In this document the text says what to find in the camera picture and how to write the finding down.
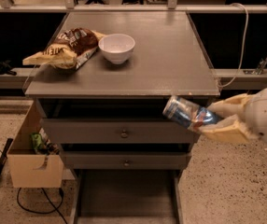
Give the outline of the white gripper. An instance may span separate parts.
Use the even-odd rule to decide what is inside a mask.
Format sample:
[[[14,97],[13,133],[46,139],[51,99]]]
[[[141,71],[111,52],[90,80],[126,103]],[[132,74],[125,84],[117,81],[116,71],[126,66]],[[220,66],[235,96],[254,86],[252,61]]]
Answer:
[[[234,95],[207,109],[225,119],[200,127],[205,137],[224,143],[242,144],[258,139],[267,143],[267,88],[256,94]]]

